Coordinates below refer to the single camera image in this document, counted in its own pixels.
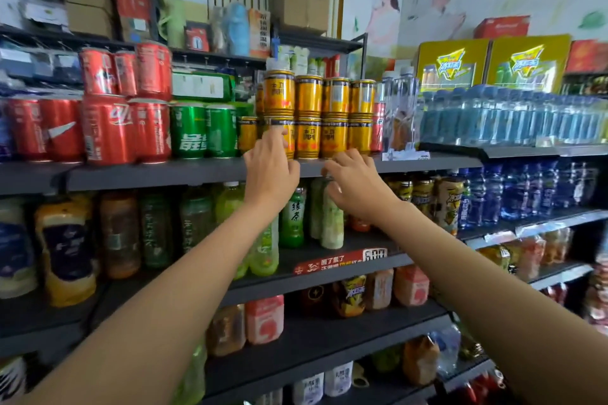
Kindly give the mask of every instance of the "green can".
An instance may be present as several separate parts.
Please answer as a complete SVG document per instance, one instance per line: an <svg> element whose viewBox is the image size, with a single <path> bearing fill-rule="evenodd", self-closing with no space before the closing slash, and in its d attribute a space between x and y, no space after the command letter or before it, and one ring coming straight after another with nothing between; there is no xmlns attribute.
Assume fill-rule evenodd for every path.
<svg viewBox="0 0 608 405"><path fill-rule="evenodd" d="M207 106L207 152L211 157L237 156L237 113L229 104Z"/></svg>
<svg viewBox="0 0 608 405"><path fill-rule="evenodd" d="M163 269L173 263L171 209L162 194L141 197L143 262L148 268Z"/></svg>
<svg viewBox="0 0 608 405"><path fill-rule="evenodd" d="M171 105L171 151L178 159L201 159L207 152L205 105L178 101Z"/></svg>

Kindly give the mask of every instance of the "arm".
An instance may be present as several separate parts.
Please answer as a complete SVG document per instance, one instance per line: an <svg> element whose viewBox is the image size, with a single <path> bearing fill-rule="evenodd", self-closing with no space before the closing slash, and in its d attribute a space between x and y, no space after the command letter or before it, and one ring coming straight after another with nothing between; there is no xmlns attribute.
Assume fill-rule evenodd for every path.
<svg viewBox="0 0 608 405"><path fill-rule="evenodd" d="M243 205L118 309L23 404L167 405L249 247L285 206L300 169L283 136L245 155Z"/></svg>
<svg viewBox="0 0 608 405"><path fill-rule="evenodd" d="M530 403L608 402L605 336L400 201L369 157L350 150L325 167L338 207L406 250Z"/></svg>

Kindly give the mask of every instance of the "coca-cola can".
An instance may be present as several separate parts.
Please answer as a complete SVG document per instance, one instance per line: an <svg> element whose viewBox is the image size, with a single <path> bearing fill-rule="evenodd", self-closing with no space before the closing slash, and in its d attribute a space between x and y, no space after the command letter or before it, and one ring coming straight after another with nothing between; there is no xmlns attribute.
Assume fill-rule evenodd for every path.
<svg viewBox="0 0 608 405"><path fill-rule="evenodd" d="M383 127L384 127L384 110L386 103L374 103L373 106L373 117L371 126L371 144L370 150L372 152L383 151Z"/></svg>
<svg viewBox="0 0 608 405"><path fill-rule="evenodd" d="M134 51L121 50L114 53L118 94L137 96L137 56Z"/></svg>
<svg viewBox="0 0 608 405"><path fill-rule="evenodd" d="M101 48L80 50L80 66L86 94L116 94L116 71L112 54Z"/></svg>
<svg viewBox="0 0 608 405"><path fill-rule="evenodd" d="M137 44L136 53L140 96L171 101L171 50L148 40Z"/></svg>
<svg viewBox="0 0 608 405"><path fill-rule="evenodd" d="M136 131L131 107L126 99L117 95L85 95L82 108L82 127L89 163L134 163Z"/></svg>
<svg viewBox="0 0 608 405"><path fill-rule="evenodd" d="M81 96L40 98L42 127L49 138L47 151L55 162L76 163L85 159L81 104Z"/></svg>
<svg viewBox="0 0 608 405"><path fill-rule="evenodd" d="M50 161L40 100L39 96L17 95L11 96L7 102L17 154L31 162Z"/></svg>
<svg viewBox="0 0 608 405"><path fill-rule="evenodd" d="M171 158L169 104L161 99L135 98L129 101L137 127L137 160L145 164Z"/></svg>

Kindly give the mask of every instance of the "red can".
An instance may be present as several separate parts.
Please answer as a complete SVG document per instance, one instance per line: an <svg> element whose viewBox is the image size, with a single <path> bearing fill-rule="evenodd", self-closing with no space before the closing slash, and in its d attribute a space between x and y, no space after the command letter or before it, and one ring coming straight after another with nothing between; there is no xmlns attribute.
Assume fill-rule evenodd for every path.
<svg viewBox="0 0 608 405"><path fill-rule="evenodd" d="M122 50L114 53L118 94L137 96L137 56L135 52Z"/></svg>
<svg viewBox="0 0 608 405"><path fill-rule="evenodd" d="M136 132L131 107L125 98L117 95L85 95L82 108L82 127L89 163L134 163Z"/></svg>
<svg viewBox="0 0 608 405"><path fill-rule="evenodd" d="M145 41L136 46L139 94L171 101L171 51L166 45Z"/></svg>
<svg viewBox="0 0 608 405"><path fill-rule="evenodd" d="M85 159L81 104L80 96L45 96L40 99L42 127L49 138L47 150L56 162L76 163Z"/></svg>
<svg viewBox="0 0 608 405"><path fill-rule="evenodd" d="M373 126L371 127L371 145L372 152L383 151L383 127L384 127L384 109L386 103L374 103L373 107Z"/></svg>
<svg viewBox="0 0 608 405"><path fill-rule="evenodd" d="M42 127L40 97L12 96L8 105L17 154L32 162L50 161L46 150L47 136Z"/></svg>
<svg viewBox="0 0 608 405"><path fill-rule="evenodd" d="M86 94L116 94L116 71L112 54L101 48L80 50Z"/></svg>
<svg viewBox="0 0 608 405"><path fill-rule="evenodd" d="M169 104L152 98L129 101L137 127L137 159L145 164L166 162L171 158Z"/></svg>

